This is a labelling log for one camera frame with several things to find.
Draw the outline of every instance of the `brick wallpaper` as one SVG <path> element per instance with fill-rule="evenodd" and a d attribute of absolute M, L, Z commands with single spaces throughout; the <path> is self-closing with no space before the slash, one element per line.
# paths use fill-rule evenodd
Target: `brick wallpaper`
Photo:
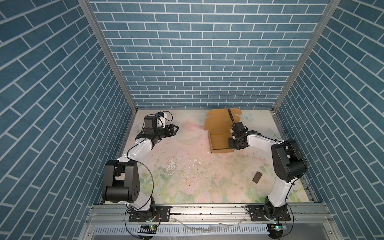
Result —
<path fill-rule="evenodd" d="M 384 1 L 342 0 L 281 108 L 345 239 L 384 239 Z"/>
<path fill-rule="evenodd" d="M 139 108 L 270 109 L 329 0 L 91 0 Z"/>
<path fill-rule="evenodd" d="M 77 0 L 0 1 L 0 239 L 73 239 L 132 111 Z"/>

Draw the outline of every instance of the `cardboard box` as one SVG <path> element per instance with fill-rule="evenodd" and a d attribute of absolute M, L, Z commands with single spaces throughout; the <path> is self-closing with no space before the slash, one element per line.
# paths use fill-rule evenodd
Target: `cardboard box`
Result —
<path fill-rule="evenodd" d="M 240 122 L 241 110 L 231 108 L 232 116 L 235 123 Z M 208 131 L 209 147 L 211 153 L 233 152 L 229 149 L 228 139 L 232 138 L 231 126 L 232 121 L 229 116 L 228 109 L 213 109 L 207 113 L 204 122 L 204 130 Z"/>

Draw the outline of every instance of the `metal rail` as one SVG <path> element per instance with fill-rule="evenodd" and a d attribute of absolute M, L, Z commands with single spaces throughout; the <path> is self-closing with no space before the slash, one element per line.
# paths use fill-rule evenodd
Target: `metal rail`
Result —
<path fill-rule="evenodd" d="M 177 226 L 184 224 L 237 224 L 243 226 L 251 224 L 271 224 L 277 221 L 252 222 L 244 206 L 247 204 L 168 204 L 171 206 L 169 222 L 162 225 Z M 334 224 L 331 214 L 324 203 L 291 203 L 295 223 L 322 223 L 328 229 Z M 126 211 L 124 204 L 93 205 L 84 224 L 79 239 L 90 239 L 98 226 L 115 226 L 119 228 L 126 224 L 128 227 L 138 223 L 124 222 Z"/>
<path fill-rule="evenodd" d="M 303 68 L 305 62 L 311 54 L 314 46 L 316 45 L 329 20 L 331 19 L 333 13 L 339 6 L 340 1 L 341 0 L 330 0 L 327 7 L 324 9 L 323 15 L 321 16 L 319 23 L 316 24 L 316 27 L 314 28 L 311 37 L 309 38 L 307 44 L 304 47 L 304 51 L 297 60 L 296 65 L 292 69 L 291 75 L 288 77 L 287 82 L 285 83 L 280 95 L 277 97 L 277 100 L 272 107 L 274 113 L 277 112 L 277 110 L 283 103 L 285 96 L 288 94 L 289 89 L 295 82 L 297 76 L 299 75 L 301 69 Z"/>
<path fill-rule="evenodd" d="M 111 52 L 111 49 L 108 46 L 107 40 L 104 37 L 104 34 L 100 28 L 100 25 L 96 19 L 96 15 L 92 10 L 92 7 L 89 3 L 89 0 L 78 0 L 81 10 L 84 12 L 84 15 L 86 19 L 88 20 L 89 25 L 91 26 L 91 29 L 93 33 L 95 34 L 95 37 L 101 47 L 101 50 L 103 51 L 105 58 L 107 59 L 109 66 L 112 69 L 113 74 L 116 77 L 117 82 L 119 83 L 122 92 L 124 93 L 124 96 L 126 97 L 129 105 L 132 108 L 133 113 L 137 112 L 137 108 L 135 106 L 135 102 L 133 101 L 131 95 L 128 92 L 127 84 L 124 81 L 123 76 L 121 75 L 120 69 L 116 63 L 115 58 L 113 57 L 113 54 Z"/>

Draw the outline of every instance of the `table surface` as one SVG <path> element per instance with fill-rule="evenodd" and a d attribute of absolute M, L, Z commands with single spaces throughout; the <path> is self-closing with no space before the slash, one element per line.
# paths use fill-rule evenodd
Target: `table surface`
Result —
<path fill-rule="evenodd" d="M 141 131 L 144 116 L 159 111 L 137 112 L 124 153 L 133 146 L 134 138 Z M 211 154 L 208 131 L 203 130 L 208 111 L 171 110 L 174 119 L 172 122 L 166 121 L 166 124 L 179 126 L 176 136 L 162 139 L 152 151 L 137 159 L 152 172 L 156 203 L 264 202 L 276 178 L 271 154 L 256 147 L 235 150 L 233 153 Z M 268 110 L 243 110 L 240 117 L 248 130 L 281 139 Z M 262 177 L 256 184 L 252 179 L 258 171 Z M 150 195 L 151 176 L 143 166 L 139 166 L 139 175 L 141 191 Z M 300 181 L 292 187 L 288 197 L 288 202 L 309 202 Z"/>

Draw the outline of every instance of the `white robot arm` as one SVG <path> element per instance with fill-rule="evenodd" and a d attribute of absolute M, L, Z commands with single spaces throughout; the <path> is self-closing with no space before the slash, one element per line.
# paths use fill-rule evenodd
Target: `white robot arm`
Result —
<path fill-rule="evenodd" d="M 248 146 L 260 148 L 272 155 L 273 168 L 277 175 L 271 193 L 266 197 L 264 213 L 266 218 L 273 220 L 282 212 L 286 212 L 286 199 L 292 185 L 301 178 L 307 169 L 307 161 L 298 150 L 294 140 L 285 142 L 262 136 L 259 132 L 248 131 L 242 122 L 232 120 L 232 138 L 228 140 L 230 149 L 243 149 Z"/>
<path fill-rule="evenodd" d="M 166 119 L 167 114 L 164 112 L 146 116 L 143 129 L 136 136 L 133 147 L 117 160 L 105 164 L 102 192 L 104 201 L 126 203 L 134 211 L 149 217 L 154 216 L 153 198 L 140 191 L 137 163 L 141 162 L 137 159 L 151 151 L 161 139 L 176 135 L 179 127 L 173 124 L 166 125 Z"/>

